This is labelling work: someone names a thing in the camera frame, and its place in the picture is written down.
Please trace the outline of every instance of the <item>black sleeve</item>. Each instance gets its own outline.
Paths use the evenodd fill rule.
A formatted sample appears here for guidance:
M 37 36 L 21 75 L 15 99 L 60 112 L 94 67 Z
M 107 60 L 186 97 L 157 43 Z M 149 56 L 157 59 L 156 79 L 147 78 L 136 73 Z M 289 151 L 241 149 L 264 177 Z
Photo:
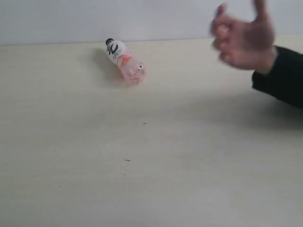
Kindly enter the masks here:
M 278 57 L 271 72 L 252 75 L 252 87 L 283 102 L 303 108 L 303 55 L 276 47 Z

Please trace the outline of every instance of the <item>bottle cap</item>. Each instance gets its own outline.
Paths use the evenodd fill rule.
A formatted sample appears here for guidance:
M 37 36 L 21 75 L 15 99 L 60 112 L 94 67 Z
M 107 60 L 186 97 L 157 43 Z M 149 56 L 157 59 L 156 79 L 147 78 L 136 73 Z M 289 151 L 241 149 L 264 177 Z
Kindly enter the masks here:
M 106 43 L 106 46 L 108 46 L 113 40 L 114 40 L 114 39 L 112 39 L 112 38 L 107 39 L 106 42 L 105 42 L 105 43 Z

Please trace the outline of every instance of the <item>bottle label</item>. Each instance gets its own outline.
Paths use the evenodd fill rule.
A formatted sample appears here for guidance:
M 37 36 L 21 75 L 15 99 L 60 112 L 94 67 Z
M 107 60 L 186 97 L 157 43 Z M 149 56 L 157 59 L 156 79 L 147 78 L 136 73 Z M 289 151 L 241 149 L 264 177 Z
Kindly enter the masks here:
M 119 69 L 122 69 L 123 66 L 133 58 L 125 44 L 117 40 L 111 41 L 108 44 L 107 55 Z

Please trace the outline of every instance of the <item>human hand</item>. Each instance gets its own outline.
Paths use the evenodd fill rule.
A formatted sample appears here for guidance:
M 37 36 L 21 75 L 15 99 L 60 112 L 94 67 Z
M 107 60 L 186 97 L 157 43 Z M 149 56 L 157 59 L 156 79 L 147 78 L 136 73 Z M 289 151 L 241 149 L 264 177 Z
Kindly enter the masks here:
M 215 36 L 214 47 L 219 50 L 220 59 L 238 69 L 256 70 L 267 74 L 273 67 L 277 52 L 273 46 L 275 32 L 272 26 L 266 0 L 254 0 L 257 16 L 252 22 L 245 22 L 226 14 L 221 5 L 211 25 Z

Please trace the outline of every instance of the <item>white wall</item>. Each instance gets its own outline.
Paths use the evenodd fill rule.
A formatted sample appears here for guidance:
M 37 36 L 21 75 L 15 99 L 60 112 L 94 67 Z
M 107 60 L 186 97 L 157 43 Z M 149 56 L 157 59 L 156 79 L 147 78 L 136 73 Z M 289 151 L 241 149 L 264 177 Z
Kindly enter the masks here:
M 224 0 L 0 0 L 0 45 L 207 37 Z M 253 18 L 250 0 L 228 0 Z M 270 0 L 279 34 L 303 34 L 302 0 Z

